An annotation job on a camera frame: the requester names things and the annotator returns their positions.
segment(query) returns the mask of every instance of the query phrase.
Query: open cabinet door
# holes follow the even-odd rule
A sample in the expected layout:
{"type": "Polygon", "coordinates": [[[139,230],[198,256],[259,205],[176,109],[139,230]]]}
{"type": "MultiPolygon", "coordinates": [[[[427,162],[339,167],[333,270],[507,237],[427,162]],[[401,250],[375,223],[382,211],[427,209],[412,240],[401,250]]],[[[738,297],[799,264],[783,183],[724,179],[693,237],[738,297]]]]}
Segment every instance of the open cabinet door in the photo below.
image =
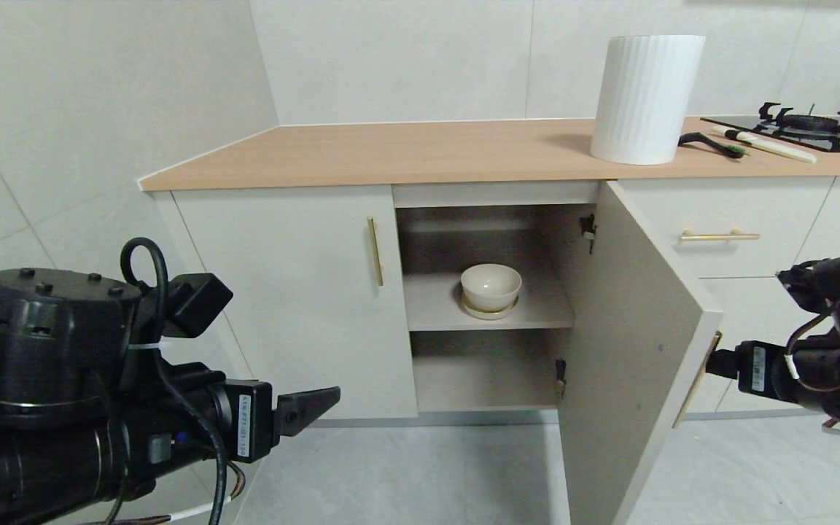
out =
{"type": "Polygon", "coordinates": [[[559,402],[569,514],[621,525],[676,421],[720,307],[617,182],[601,184],[596,240],[579,240],[575,325],[559,402]]]}

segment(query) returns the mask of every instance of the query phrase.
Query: plate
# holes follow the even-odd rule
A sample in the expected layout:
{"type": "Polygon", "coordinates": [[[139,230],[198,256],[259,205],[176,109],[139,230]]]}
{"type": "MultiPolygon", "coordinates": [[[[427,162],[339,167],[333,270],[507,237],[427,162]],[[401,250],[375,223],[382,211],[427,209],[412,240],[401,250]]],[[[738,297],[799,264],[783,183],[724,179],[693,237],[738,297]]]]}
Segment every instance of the plate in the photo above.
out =
{"type": "Polygon", "coordinates": [[[514,299],[514,302],[510,304],[507,308],[503,310],[499,310],[497,312],[485,312],[483,310],[477,309],[475,306],[471,305],[469,302],[469,298],[463,293],[462,295],[462,309],[466,311],[467,314],[473,316],[473,318],[481,319],[481,320],[498,320],[504,319],[506,316],[510,315],[510,312],[513,311],[514,306],[517,306],[517,301],[520,300],[520,297],[514,299]]]}

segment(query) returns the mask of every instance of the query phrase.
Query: baseboard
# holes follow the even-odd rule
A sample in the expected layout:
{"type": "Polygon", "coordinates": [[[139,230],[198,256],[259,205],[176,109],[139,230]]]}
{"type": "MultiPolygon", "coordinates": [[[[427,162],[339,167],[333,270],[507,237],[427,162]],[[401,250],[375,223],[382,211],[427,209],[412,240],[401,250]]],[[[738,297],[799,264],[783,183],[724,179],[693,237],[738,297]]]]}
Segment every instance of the baseboard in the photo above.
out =
{"type": "Polygon", "coordinates": [[[472,425],[546,425],[559,422],[556,410],[477,410],[421,412],[416,418],[317,419],[312,427],[455,427],[472,425]]]}
{"type": "Polygon", "coordinates": [[[754,418],[790,418],[791,416],[819,415],[804,408],[784,408],[782,410],[750,410],[743,412],[694,412],[686,414],[686,421],[710,421],[710,419],[754,419],[754,418]]]}
{"type": "MultiPolygon", "coordinates": [[[[804,408],[755,410],[750,412],[696,412],[686,421],[710,419],[787,418],[817,414],[804,408]]],[[[470,412],[421,412],[416,418],[390,419],[317,419],[313,428],[354,427],[457,427],[475,425],[546,425],[559,423],[556,410],[481,410],[470,412]]]]}

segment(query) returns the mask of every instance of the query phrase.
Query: wooden countertop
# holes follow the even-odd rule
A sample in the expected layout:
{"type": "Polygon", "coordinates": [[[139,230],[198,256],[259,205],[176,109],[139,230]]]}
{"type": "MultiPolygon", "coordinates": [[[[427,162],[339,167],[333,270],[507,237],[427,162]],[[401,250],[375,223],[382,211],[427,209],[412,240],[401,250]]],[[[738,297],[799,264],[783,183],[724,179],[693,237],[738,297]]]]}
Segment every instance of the wooden countertop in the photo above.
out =
{"type": "MultiPolygon", "coordinates": [[[[142,190],[206,190],[424,182],[672,179],[700,176],[840,176],[840,153],[815,164],[750,149],[727,159],[704,145],[680,147],[662,166],[589,155],[594,121],[496,120],[280,127],[140,181],[142,190]]],[[[684,132],[711,134],[688,117],[684,132]]]]}

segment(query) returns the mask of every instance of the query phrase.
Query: white tiled wall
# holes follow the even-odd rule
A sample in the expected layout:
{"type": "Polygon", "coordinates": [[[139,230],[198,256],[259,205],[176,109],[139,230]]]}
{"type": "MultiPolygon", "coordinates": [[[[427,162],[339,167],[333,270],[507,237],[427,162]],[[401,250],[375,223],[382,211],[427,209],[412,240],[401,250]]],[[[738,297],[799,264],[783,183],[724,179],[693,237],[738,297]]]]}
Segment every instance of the white tiled wall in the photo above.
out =
{"type": "Polygon", "coordinates": [[[522,119],[532,4],[252,3],[282,125],[522,119]]]}
{"type": "Polygon", "coordinates": [[[691,114],[840,110],[840,0],[251,0],[281,124],[593,117],[607,40],[704,34],[691,114]]]}
{"type": "MultiPolygon", "coordinates": [[[[0,2],[0,269],[119,278],[121,245],[147,236],[172,275],[203,271],[136,180],[274,126],[247,0],[0,2]]],[[[140,250],[136,272],[153,280],[140,250]]],[[[220,319],[166,355],[246,376],[227,355],[235,347],[220,319]]],[[[122,515],[209,501],[208,468],[161,479],[122,515]]],[[[107,505],[66,522],[101,520],[107,505]]]]}

